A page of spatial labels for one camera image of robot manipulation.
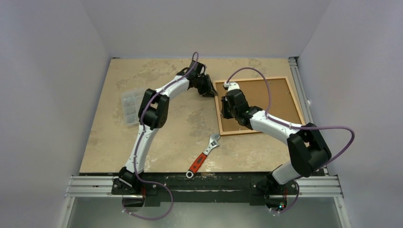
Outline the wooden picture frame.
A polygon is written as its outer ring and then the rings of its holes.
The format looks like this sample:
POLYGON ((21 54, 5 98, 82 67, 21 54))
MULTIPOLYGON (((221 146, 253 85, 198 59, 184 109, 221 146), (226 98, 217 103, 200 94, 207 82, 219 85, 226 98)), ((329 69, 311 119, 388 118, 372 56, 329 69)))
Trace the wooden picture frame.
MULTIPOLYGON (((295 124, 306 123, 287 77, 277 76, 267 79, 271 92, 271 100, 269 100, 267 86, 262 78, 232 79, 231 81, 238 83, 250 106, 257 106, 265 110, 271 104, 269 113, 275 117, 295 124)), ((257 131, 239 125, 235 119, 225 119, 222 117, 221 98, 226 93, 223 87, 224 82, 225 80, 213 81, 213 86, 218 92, 218 95, 215 97, 215 104, 220 135, 229 136, 256 133, 257 131)))

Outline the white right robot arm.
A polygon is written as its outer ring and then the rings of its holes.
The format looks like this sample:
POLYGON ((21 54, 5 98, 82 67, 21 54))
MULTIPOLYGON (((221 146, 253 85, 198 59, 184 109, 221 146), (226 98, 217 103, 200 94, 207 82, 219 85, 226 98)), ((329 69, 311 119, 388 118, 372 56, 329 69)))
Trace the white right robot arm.
POLYGON ((223 118, 235 119, 239 125, 274 137, 288 147, 290 161, 268 175, 270 192, 279 193, 298 177, 310 177, 330 161, 330 149, 314 124, 293 124, 269 115, 260 107, 250 106, 239 89, 227 91, 221 103, 223 118))

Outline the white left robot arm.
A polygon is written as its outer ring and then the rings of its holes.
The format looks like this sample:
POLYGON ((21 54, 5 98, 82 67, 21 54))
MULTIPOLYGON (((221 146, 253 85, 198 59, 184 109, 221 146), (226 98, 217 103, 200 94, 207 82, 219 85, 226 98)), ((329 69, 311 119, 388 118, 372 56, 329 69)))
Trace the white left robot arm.
POLYGON ((142 184, 160 185, 156 181, 143 179, 145 159, 154 137, 168 119, 171 100, 190 88, 197 89, 199 95, 203 97, 217 95, 205 70, 206 66, 203 63, 192 60, 189 67, 178 72, 166 85, 145 91, 138 113, 140 120, 138 135, 128 161, 119 171, 115 187, 120 188, 123 185, 129 194, 137 194, 142 184))

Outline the clear plastic screw box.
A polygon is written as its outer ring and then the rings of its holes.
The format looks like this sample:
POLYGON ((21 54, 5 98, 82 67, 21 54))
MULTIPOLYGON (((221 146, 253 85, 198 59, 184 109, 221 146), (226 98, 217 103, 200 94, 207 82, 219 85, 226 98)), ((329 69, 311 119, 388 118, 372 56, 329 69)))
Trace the clear plastic screw box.
POLYGON ((131 126, 138 124, 140 106, 146 89, 143 87, 125 91, 121 94, 124 124, 131 126))

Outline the red handled adjustable wrench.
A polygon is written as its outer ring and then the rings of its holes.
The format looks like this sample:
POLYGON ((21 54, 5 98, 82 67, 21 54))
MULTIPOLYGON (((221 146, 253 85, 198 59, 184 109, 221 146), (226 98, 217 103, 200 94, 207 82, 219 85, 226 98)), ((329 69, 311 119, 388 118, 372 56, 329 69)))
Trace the red handled adjustable wrench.
POLYGON ((191 179, 195 176, 197 171, 200 169, 206 158, 208 157, 209 153, 218 147, 220 144, 218 143, 218 140, 220 139, 220 134, 219 133, 214 133, 209 137, 209 143, 206 146, 205 150, 195 159, 195 161, 192 163, 188 171, 186 172, 185 176, 188 179, 191 179))

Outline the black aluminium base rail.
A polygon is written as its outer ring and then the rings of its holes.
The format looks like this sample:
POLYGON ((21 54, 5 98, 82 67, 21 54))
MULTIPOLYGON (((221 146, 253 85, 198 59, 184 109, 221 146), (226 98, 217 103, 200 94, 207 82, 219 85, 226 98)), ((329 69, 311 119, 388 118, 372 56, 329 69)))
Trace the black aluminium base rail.
POLYGON ((251 206, 286 206, 289 196, 297 194, 294 180, 284 185, 269 179, 267 172, 202 172, 193 178, 184 173, 119 174, 112 179, 112 195, 127 201, 129 207, 157 207, 162 202, 248 203, 251 206))

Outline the silver right side rail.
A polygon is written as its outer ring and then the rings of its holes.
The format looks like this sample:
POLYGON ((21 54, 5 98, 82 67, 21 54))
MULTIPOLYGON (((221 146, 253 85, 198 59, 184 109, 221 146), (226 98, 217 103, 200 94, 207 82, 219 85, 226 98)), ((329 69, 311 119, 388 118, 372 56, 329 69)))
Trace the silver right side rail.
MULTIPOLYGON (((297 58, 290 57, 288 62, 304 120, 312 121, 313 118, 299 73, 297 58)), ((309 178, 297 180, 299 184, 298 196, 300 198, 341 198, 343 196, 338 177, 330 176, 326 166, 319 169, 317 173, 318 175, 315 174, 309 178)))

